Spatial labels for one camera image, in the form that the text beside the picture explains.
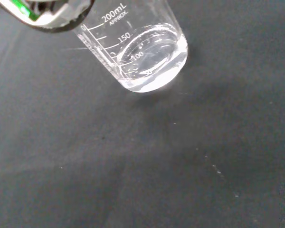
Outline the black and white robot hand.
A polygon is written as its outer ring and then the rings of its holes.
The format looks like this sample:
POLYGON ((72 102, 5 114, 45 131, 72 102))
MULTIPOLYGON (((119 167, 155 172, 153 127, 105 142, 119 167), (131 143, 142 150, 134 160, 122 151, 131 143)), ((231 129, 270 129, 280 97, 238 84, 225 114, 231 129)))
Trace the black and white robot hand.
POLYGON ((94 3, 93 0, 0 0, 0 8, 30 28, 60 33, 79 26, 94 3))

